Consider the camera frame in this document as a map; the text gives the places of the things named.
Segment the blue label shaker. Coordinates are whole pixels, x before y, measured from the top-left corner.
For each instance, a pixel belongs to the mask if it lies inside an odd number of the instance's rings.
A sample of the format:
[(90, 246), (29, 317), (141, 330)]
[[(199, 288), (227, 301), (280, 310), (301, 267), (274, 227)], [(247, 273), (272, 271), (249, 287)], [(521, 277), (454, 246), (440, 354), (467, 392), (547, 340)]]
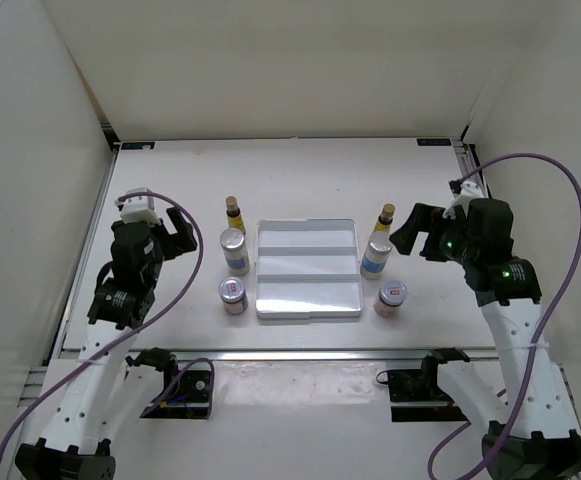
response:
[(245, 234), (237, 228), (227, 228), (220, 235), (220, 246), (229, 271), (234, 276), (246, 275), (250, 261)]
[(374, 232), (366, 245), (360, 273), (366, 279), (379, 278), (388, 262), (393, 245), (386, 232)]

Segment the white lid jar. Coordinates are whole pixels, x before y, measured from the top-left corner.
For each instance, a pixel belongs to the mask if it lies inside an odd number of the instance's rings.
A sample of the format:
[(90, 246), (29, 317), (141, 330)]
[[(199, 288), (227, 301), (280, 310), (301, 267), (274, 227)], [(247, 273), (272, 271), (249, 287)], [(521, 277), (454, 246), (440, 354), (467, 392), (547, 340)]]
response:
[(225, 311), (230, 315), (240, 315), (248, 308), (248, 297), (244, 282), (237, 277), (228, 277), (218, 287), (219, 297)]
[(374, 311), (382, 317), (395, 317), (406, 297), (407, 287), (403, 282), (399, 280), (388, 281), (378, 291), (374, 303)]

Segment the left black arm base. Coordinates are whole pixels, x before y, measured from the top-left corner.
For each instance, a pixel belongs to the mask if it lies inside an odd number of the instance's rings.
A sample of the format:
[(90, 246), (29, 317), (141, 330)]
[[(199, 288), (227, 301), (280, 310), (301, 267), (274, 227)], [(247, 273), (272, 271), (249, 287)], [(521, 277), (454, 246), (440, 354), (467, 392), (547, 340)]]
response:
[(164, 390), (142, 412), (142, 419), (208, 420), (216, 372), (207, 358), (197, 358), (165, 374)]

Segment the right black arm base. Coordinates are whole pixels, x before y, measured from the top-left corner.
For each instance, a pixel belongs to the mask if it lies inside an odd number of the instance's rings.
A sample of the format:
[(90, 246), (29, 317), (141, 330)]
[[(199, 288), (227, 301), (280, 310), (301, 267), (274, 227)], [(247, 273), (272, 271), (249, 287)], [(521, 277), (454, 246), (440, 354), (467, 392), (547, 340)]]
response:
[(427, 384), (421, 369), (382, 370), (375, 383), (388, 389), (393, 423), (466, 421), (447, 394)]

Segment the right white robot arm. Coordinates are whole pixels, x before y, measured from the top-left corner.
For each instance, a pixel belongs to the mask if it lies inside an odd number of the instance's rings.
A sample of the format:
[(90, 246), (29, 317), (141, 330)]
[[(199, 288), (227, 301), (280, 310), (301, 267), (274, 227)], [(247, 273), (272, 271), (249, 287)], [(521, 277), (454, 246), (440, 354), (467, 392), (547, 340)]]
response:
[(417, 203), (390, 236), (402, 255), (420, 233), (421, 256), (453, 261), (494, 339), (505, 385), (498, 397), (460, 350), (434, 352), (433, 366), (419, 375), (430, 399), (447, 395), (473, 426), (482, 429), (478, 470), (493, 479), (571, 479), (581, 472), (581, 434), (560, 372), (541, 332), (546, 313), (532, 264), (513, 253), (513, 213), (500, 200), (472, 199), (451, 216)]

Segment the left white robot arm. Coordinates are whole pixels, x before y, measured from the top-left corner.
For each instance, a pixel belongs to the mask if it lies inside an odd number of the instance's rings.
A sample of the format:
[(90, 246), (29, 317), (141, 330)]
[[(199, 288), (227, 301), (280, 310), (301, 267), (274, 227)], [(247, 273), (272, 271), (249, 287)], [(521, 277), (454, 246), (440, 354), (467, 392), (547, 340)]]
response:
[(147, 200), (124, 202), (112, 225), (111, 259), (97, 276), (78, 366), (50, 393), (63, 393), (39, 438), (23, 443), (15, 466), (26, 479), (111, 479), (112, 443), (123, 423), (180, 386), (176, 360), (160, 348), (129, 356), (149, 311), (165, 262), (203, 252), (200, 230), (183, 209), (166, 213), (169, 232)]

